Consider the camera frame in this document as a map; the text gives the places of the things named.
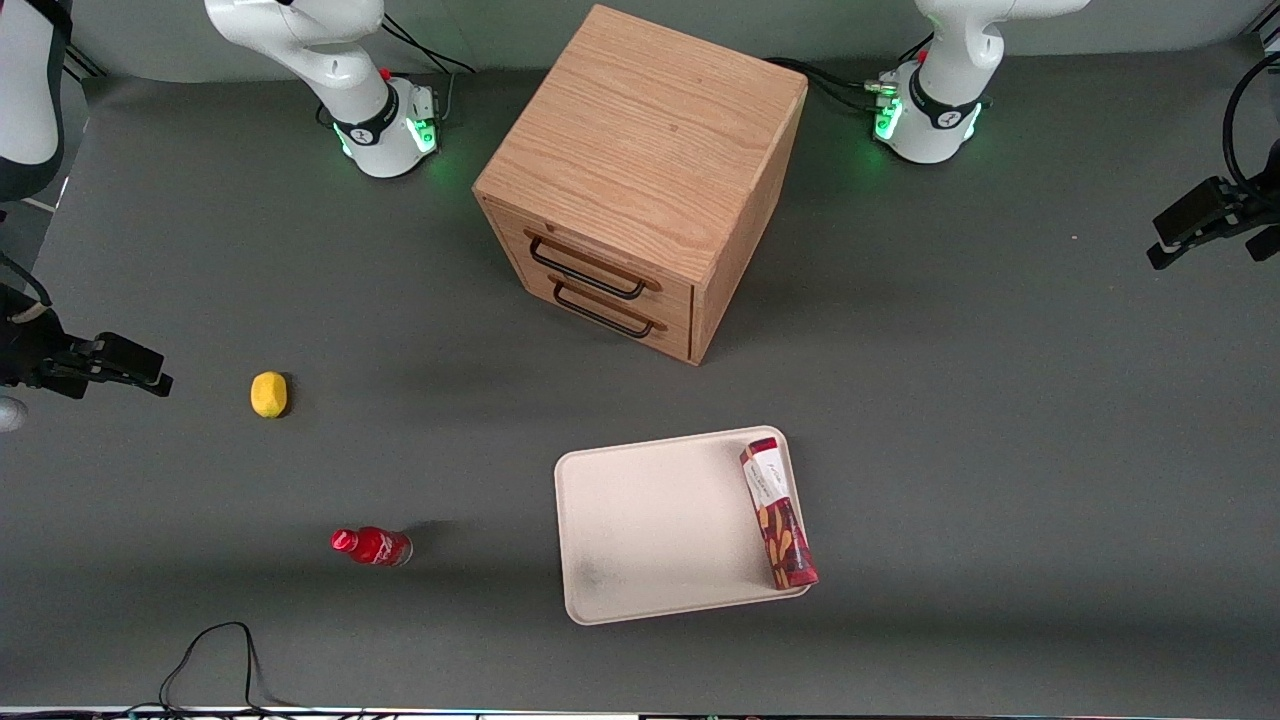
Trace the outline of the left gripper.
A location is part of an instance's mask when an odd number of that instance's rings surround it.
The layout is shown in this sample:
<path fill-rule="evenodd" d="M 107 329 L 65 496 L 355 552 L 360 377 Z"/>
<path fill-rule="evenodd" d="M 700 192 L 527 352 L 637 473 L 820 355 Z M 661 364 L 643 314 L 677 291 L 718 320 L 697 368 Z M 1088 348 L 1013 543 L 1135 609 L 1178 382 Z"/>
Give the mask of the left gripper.
<path fill-rule="evenodd" d="M 1265 263 L 1280 254 L 1280 225 L 1276 225 L 1279 141 L 1272 142 L 1263 169 L 1257 176 L 1245 178 L 1235 159 L 1235 183 L 1244 197 L 1238 213 L 1240 224 L 1236 218 L 1238 192 L 1221 177 L 1202 181 L 1152 220 L 1158 236 L 1158 241 L 1148 249 L 1153 269 L 1169 268 L 1201 245 L 1265 225 L 1268 227 L 1245 242 L 1251 259 Z"/>

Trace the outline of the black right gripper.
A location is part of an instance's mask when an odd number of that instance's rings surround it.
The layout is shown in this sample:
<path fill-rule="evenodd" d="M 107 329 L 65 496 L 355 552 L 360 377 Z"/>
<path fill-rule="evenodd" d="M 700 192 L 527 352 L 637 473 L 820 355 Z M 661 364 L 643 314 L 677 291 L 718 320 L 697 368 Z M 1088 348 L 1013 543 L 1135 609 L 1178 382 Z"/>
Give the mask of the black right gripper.
<path fill-rule="evenodd" d="M 45 386 L 68 398 L 83 398 L 91 382 L 115 382 L 156 397 L 170 395 L 173 378 L 163 372 L 165 357 L 119 334 L 97 336 L 97 373 L 76 346 L 83 340 L 64 332 L 50 309 L 18 323 L 37 301 L 4 288 L 1 299 L 1 382 L 4 386 Z"/>

